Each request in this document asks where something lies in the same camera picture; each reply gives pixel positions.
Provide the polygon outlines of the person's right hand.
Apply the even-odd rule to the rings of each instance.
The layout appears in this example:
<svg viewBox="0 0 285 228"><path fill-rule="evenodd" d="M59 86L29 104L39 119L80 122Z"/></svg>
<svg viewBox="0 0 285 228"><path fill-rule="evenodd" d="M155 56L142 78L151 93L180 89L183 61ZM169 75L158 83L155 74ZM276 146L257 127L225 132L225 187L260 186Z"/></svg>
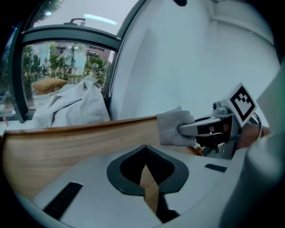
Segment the person's right hand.
<svg viewBox="0 0 285 228"><path fill-rule="evenodd" d="M226 137L230 137L231 135L231 129L232 129L232 125L231 123L224 123L223 124L223 134L226 136Z"/></svg>

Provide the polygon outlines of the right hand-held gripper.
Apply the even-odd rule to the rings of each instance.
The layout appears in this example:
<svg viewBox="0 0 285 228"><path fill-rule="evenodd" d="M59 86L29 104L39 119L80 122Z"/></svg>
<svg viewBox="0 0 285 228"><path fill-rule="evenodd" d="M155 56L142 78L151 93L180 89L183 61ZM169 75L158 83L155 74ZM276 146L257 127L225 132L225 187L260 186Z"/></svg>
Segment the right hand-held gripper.
<svg viewBox="0 0 285 228"><path fill-rule="evenodd" d="M213 103L211 116L196 119L193 123L180 125L178 132L183 136L198 136L196 142L209 147L223 159L231 159L240 140L242 129L257 109L252 96L240 83L221 101ZM223 124L231 123L231 135L223 134Z"/></svg>

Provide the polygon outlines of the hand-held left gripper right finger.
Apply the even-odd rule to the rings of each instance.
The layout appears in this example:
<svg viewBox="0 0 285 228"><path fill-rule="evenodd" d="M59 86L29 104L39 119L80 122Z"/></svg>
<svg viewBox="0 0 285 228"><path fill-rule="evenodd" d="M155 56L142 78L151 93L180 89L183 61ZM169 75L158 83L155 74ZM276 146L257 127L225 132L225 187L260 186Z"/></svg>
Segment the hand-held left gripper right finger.
<svg viewBox="0 0 285 228"><path fill-rule="evenodd" d="M154 148L182 161L188 167L189 176L183 187L176 193L165 195L168 208L180 215L205 197L224 174L205 166L213 164L227 168L231 162L228 159L202 157L193 155L190 152L182 153L173 151L165 147L155 146Z"/></svg>

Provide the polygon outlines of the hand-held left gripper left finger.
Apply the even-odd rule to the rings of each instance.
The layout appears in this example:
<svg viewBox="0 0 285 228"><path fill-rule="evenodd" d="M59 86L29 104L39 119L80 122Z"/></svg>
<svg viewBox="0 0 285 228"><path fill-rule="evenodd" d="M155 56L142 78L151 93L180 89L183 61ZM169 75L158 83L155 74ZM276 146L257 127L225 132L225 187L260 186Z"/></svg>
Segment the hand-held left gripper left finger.
<svg viewBox="0 0 285 228"><path fill-rule="evenodd" d="M125 148L77 163L44 187L33 198L33 203L44 210L69 183L78 183L81 189L60 222L73 228L154 228L161 225L144 196L125 195L107 178L108 165L135 149Z"/></svg>

